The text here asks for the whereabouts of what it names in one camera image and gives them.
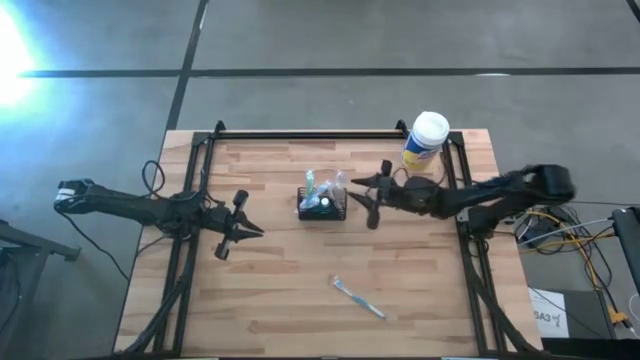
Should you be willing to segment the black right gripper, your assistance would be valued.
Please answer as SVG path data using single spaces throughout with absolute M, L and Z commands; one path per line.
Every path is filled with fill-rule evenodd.
M 356 185 L 364 186 L 374 191 L 371 198 L 364 194 L 349 192 L 348 195 L 368 210 L 367 227 L 377 229 L 380 221 L 380 207 L 388 201 L 397 201 L 401 186 L 397 184 L 392 175 L 393 164 L 389 160 L 383 160 L 378 173 L 366 178 L 352 179 Z

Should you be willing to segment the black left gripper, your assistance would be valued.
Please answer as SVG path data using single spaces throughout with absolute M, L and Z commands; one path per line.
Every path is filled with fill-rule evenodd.
M 215 250 L 215 256 L 220 260 L 226 260 L 228 258 L 231 242 L 238 243 L 246 239 L 263 236 L 263 230 L 251 222 L 243 211 L 248 196 L 247 191 L 238 190 L 232 201 L 234 205 L 233 210 L 219 203 L 209 212 L 208 229 L 223 235 L 223 239 Z

